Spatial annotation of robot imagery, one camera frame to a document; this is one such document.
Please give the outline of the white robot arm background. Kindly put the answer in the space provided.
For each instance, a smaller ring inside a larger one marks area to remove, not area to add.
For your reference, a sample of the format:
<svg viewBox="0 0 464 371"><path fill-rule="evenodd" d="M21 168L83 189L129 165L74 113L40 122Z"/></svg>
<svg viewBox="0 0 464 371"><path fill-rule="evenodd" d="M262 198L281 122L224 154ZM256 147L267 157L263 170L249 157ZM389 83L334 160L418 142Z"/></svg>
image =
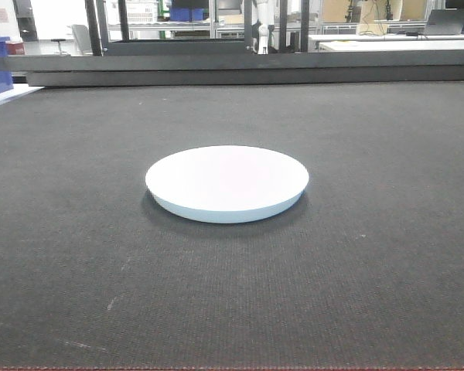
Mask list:
<svg viewBox="0 0 464 371"><path fill-rule="evenodd" d="M256 53L258 55L268 54L270 48L271 32L275 27L275 1L257 0L253 1L254 15L256 16Z"/></svg>

